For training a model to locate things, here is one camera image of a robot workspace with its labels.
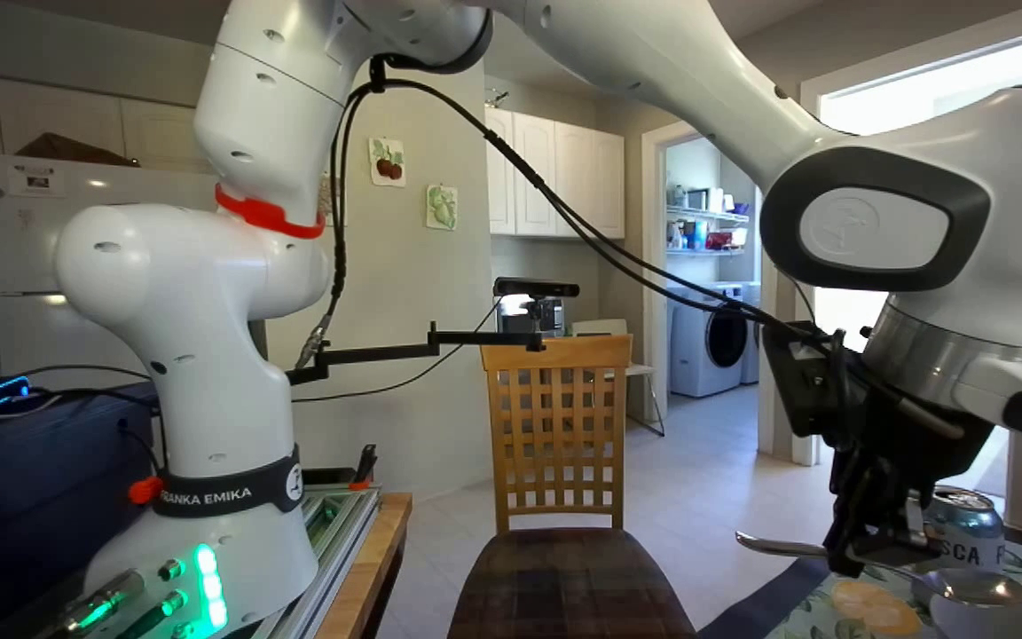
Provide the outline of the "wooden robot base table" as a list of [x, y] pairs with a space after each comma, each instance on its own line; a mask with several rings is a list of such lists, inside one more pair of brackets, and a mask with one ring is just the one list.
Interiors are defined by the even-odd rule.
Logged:
[[352, 552], [352, 565], [315, 629], [315, 639], [375, 639], [405, 560], [408, 519], [408, 494], [385, 494], [375, 501], [375, 514], [361, 532], [360, 550]]

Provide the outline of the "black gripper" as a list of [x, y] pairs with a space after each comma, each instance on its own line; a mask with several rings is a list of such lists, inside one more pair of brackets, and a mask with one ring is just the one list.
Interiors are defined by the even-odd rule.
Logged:
[[935, 560], [922, 532], [935, 485], [964, 472], [995, 426], [910, 397], [818, 321], [764, 321], [764, 350], [792, 434], [834, 447], [828, 565], [858, 576], [865, 565]]

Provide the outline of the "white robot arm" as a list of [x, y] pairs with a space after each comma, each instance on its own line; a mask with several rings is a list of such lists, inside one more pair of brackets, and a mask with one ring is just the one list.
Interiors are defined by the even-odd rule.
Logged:
[[251, 331], [326, 287], [315, 190], [354, 69], [466, 69], [502, 20], [706, 130], [760, 185], [781, 274], [882, 294], [856, 355], [767, 331], [792, 421], [838, 455], [829, 560], [865, 565], [902, 538], [910, 498], [989, 430], [1022, 434], [1022, 86], [848, 133], [792, 104], [709, 0], [230, 0], [195, 111], [212, 207], [89, 207], [57, 245], [67, 300], [146, 360], [172, 440], [146, 514], [84, 570], [80, 639], [225, 639], [314, 585], [292, 381]]

